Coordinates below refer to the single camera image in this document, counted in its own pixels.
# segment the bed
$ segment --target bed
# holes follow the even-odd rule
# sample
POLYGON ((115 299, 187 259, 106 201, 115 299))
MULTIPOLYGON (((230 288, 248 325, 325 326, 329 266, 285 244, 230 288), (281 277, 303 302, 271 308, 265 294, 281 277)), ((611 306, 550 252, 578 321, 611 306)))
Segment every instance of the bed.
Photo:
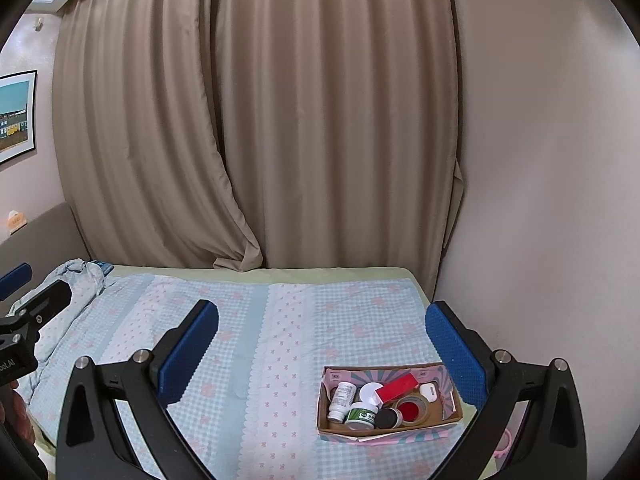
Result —
MULTIPOLYGON (((20 384, 42 439, 53 444, 78 356, 101 364, 152 348, 200 298, 218 306, 220 328, 169 412, 216 478, 428 478, 474 414, 464 406, 463 423, 438 428, 426 442, 357 446, 316 431, 323 366, 439 361, 424 332, 428 300, 404 269, 116 266, 104 276, 77 258, 44 284, 57 278, 72 285, 72 304, 46 327, 36 349, 41 365, 20 384)), ((144 469, 162 478, 126 403, 118 409, 144 469)), ((485 475, 493 472, 491 461, 485 475)))

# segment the white jar lid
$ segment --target white jar lid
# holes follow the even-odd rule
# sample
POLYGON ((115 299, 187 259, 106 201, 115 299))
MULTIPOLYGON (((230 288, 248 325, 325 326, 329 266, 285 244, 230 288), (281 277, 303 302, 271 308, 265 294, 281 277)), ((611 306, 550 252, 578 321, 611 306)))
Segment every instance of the white jar lid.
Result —
POLYGON ((379 409, 379 408, 378 408, 375 404, 373 404, 372 402, 354 402, 354 403, 351 405, 351 409, 352 409, 352 410, 355 410, 355 409, 357 409, 357 408, 361 408, 361 409, 363 409, 363 410, 369 410, 370 412, 373 412, 373 413, 377 413, 377 412, 378 412, 378 409, 379 409))
POLYGON ((360 396, 361 402, 368 402, 369 404, 375 404, 377 407, 382 406, 382 400, 378 397, 376 390, 382 388, 382 384, 380 383, 367 383, 361 387, 358 395, 360 396))

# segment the beige curtain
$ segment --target beige curtain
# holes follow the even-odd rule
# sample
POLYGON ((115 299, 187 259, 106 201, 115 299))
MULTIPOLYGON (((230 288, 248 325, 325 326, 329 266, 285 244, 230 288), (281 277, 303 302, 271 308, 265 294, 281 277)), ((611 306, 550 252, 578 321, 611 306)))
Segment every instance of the beige curtain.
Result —
POLYGON ((53 77, 56 153, 97 258, 260 266, 217 150, 210 9, 211 0, 72 0, 65 9, 53 77))
POLYGON ((459 199, 450 0, 220 0, 215 43, 268 266, 401 266, 431 294, 459 199))

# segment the metal screw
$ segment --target metal screw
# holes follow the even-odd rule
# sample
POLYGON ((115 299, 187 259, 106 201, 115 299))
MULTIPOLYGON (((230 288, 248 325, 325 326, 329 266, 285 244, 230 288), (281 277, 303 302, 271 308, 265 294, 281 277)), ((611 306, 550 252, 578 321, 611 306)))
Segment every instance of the metal screw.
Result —
POLYGON ((83 368, 87 368, 89 365, 89 358, 86 355, 79 357, 76 359, 76 368, 82 370, 83 368))
POLYGON ((558 358, 558 359, 556 359, 554 361, 554 366, 558 370, 560 370, 561 372, 564 372, 569 367, 569 365, 566 363, 566 361, 564 359, 561 359, 561 358, 558 358))
POLYGON ((149 359, 149 356, 150 356, 149 350, 142 349, 135 352, 135 354, 133 354, 132 356, 132 359, 137 363, 143 363, 147 359, 149 359))
POLYGON ((509 361, 511 361, 511 354, 509 352, 507 352, 506 350, 496 350, 494 355, 495 355, 495 359, 500 364, 505 365, 509 361))

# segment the headboard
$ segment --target headboard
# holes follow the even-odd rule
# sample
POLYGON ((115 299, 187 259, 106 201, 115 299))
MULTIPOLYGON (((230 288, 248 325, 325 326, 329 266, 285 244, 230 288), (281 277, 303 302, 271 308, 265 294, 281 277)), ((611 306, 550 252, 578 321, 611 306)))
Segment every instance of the headboard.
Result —
POLYGON ((26 262, 33 269, 33 278, 0 303, 0 316, 58 265, 75 258, 91 259, 67 203, 49 209, 9 236, 0 244, 0 276, 26 262))

